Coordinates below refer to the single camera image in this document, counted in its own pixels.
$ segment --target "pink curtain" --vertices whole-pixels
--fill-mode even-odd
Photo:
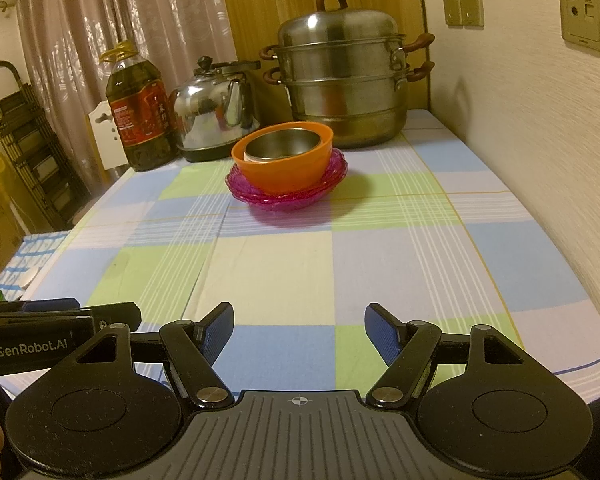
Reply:
[[[200,56],[235,59],[224,0],[16,0],[32,86],[76,170],[92,192],[103,183],[86,115],[106,99],[98,57],[132,39],[162,72],[167,92]]]

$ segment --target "kettle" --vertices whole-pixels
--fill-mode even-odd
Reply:
[[[245,74],[259,69],[260,62],[213,63],[202,56],[198,65],[194,76],[169,97],[178,148],[189,162],[230,156],[239,139],[260,127]]]

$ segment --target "table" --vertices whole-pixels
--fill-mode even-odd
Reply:
[[[381,303],[444,332],[495,326],[586,401],[600,397],[600,316],[506,186],[425,110],[294,213],[228,193],[230,160],[127,172],[62,241],[26,299],[135,301],[141,330],[221,301],[236,327],[214,365],[234,391],[356,388],[385,369],[363,329]],[[139,372],[162,379],[158,365]],[[445,365],[437,381],[462,371]],[[37,374],[2,378],[14,393]]]

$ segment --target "metal screw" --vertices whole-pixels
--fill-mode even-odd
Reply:
[[[371,395],[375,400],[377,400],[378,402],[382,402],[383,404],[398,402],[404,397],[402,392],[398,388],[393,388],[391,386],[376,388],[375,390],[373,390]]]
[[[224,388],[218,388],[217,386],[208,386],[198,390],[196,397],[202,402],[209,402],[215,404],[216,402],[222,402],[229,396],[227,390]]]

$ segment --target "magenta scalloped dish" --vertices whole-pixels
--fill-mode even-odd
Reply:
[[[266,211],[295,211],[318,202],[323,196],[331,192],[345,177],[348,169],[349,165],[342,152],[333,148],[329,164],[327,169],[324,170],[320,182],[307,189],[284,195],[266,195],[252,186],[235,164],[224,181],[231,194],[241,202],[246,202]]]

